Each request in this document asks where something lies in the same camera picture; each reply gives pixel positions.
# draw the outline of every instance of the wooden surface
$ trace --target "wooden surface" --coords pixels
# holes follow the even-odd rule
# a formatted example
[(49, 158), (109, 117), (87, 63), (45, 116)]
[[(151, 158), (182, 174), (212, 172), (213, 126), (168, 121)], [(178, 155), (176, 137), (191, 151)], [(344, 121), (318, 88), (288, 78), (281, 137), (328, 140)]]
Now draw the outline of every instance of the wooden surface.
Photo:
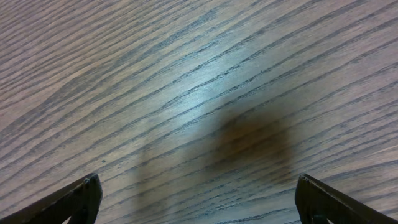
[(398, 1), (0, 12), (0, 217), (96, 172), (97, 223), (299, 223), (303, 173), (398, 218)]

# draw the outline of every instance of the wooden table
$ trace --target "wooden table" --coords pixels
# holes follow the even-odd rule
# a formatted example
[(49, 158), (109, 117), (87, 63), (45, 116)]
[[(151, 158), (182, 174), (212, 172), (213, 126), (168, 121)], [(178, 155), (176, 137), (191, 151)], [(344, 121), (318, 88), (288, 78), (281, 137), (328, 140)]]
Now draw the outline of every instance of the wooden table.
[(0, 217), (90, 172), (97, 223), (398, 218), (398, 2), (3, 0)]

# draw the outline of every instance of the wood grain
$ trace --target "wood grain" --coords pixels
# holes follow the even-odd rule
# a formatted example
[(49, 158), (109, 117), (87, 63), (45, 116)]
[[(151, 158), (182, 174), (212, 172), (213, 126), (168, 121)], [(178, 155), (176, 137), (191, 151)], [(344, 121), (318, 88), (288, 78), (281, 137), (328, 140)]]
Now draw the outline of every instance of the wood grain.
[(0, 2), (0, 217), (97, 172), (97, 223), (398, 219), (398, 1)]

